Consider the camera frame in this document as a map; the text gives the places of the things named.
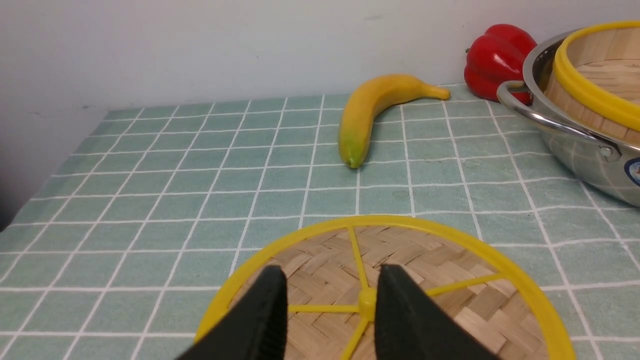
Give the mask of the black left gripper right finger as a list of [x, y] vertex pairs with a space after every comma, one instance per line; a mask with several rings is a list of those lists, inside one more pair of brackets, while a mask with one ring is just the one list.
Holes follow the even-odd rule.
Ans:
[[397, 264], [377, 281], [374, 347], [378, 360], [497, 360]]

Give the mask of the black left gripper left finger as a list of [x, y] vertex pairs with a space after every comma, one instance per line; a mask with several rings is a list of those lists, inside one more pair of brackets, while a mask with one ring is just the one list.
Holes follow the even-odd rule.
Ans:
[[287, 332], [287, 279], [280, 266], [267, 265], [217, 324], [177, 358], [283, 360]]

